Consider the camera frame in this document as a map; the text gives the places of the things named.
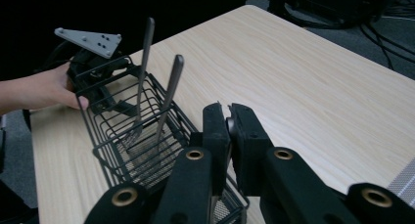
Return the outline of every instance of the gray metal plate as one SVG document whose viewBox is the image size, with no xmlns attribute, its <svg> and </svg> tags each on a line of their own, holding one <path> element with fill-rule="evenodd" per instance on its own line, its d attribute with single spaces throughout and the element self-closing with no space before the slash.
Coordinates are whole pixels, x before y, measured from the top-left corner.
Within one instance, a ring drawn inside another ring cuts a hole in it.
<svg viewBox="0 0 415 224">
<path fill-rule="evenodd" d="M 393 179 L 388 190 L 415 208 L 415 158 Z"/>
<path fill-rule="evenodd" d="M 55 29 L 55 34 L 106 59 L 113 55 L 121 42 L 120 34 L 69 30 L 61 27 Z"/>
</svg>

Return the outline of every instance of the black wire basket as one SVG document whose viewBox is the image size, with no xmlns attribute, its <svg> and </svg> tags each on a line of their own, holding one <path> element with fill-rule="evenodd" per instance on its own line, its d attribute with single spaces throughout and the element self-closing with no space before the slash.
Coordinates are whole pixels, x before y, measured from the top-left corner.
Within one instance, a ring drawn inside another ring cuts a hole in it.
<svg viewBox="0 0 415 224">
<path fill-rule="evenodd" d="M 190 134 L 197 129 L 174 101 L 167 108 L 161 108 L 166 93 L 150 73 L 146 73 L 141 120 L 137 122 L 137 68 L 117 71 L 110 78 L 78 90 L 76 96 L 78 100 L 79 96 L 89 99 L 88 109 L 82 111 L 82 116 L 93 143 L 93 154 L 100 161 L 109 186 L 134 182 L 151 194 L 166 184 L 177 155 L 189 146 Z M 97 69 L 83 73 L 77 82 L 93 75 Z M 157 139 L 159 119 L 164 113 L 167 118 Z M 238 193 L 235 182 L 228 176 L 223 195 L 216 203 L 213 221 L 246 223 L 248 205 L 248 200 Z"/>
</svg>

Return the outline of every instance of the brass insert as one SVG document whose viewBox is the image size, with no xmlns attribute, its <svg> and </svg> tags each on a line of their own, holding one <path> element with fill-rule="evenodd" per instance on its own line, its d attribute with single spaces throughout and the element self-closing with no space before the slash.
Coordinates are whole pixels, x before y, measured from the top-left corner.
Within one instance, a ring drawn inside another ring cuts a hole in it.
<svg viewBox="0 0 415 224">
<path fill-rule="evenodd" d="M 362 190 L 362 196 L 365 200 L 368 202 L 380 206 L 380 207 L 390 207 L 392 206 L 392 200 L 387 195 L 385 195 L 383 192 L 371 189 L 371 188 L 365 188 Z"/>
<path fill-rule="evenodd" d="M 132 188 L 122 188 L 119 189 L 114 195 L 113 195 L 113 205 L 115 206 L 127 206 L 134 202 L 138 197 L 137 191 Z"/>
<path fill-rule="evenodd" d="M 293 158 L 293 154 L 291 154 L 290 152 L 286 150 L 276 150 L 274 152 L 274 155 L 280 159 L 292 159 Z"/>
<path fill-rule="evenodd" d="M 204 156 L 204 153 L 201 151 L 193 150 L 186 154 L 186 158 L 191 160 L 198 160 Z"/>
</svg>

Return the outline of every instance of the hand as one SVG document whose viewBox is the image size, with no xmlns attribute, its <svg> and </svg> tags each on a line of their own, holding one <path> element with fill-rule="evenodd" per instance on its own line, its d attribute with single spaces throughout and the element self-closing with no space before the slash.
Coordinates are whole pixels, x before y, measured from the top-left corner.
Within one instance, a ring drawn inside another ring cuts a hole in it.
<svg viewBox="0 0 415 224">
<path fill-rule="evenodd" d="M 28 77 L 0 82 L 0 115 L 18 109 L 36 110 L 56 104 L 80 109 L 76 96 L 71 92 L 67 71 L 69 63 Z M 88 100 L 79 98 L 81 107 L 88 107 Z"/>
</svg>

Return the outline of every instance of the light wood tabletop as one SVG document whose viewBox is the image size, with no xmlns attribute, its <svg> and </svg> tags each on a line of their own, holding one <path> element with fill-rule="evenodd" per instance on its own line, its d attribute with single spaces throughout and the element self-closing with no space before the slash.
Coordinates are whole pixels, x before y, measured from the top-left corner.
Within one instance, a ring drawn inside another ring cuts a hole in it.
<svg viewBox="0 0 415 224">
<path fill-rule="evenodd" d="M 415 156 L 415 81 L 257 7 L 244 6 L 152 46 L 148 72 L 165 88 L 185 65 L 174 101 L 202 130 L 219 102 L 254 110 L 274 146 L 298 152 L 330 187 L 387 187 Z M 141 52 L 132 55 L 141 63 Z M 31 115 L 41 223 L 82 223 L 109 188 L 81 114 Z M 248 223 L 263 223 L 252 199 Z"/>
</svg>

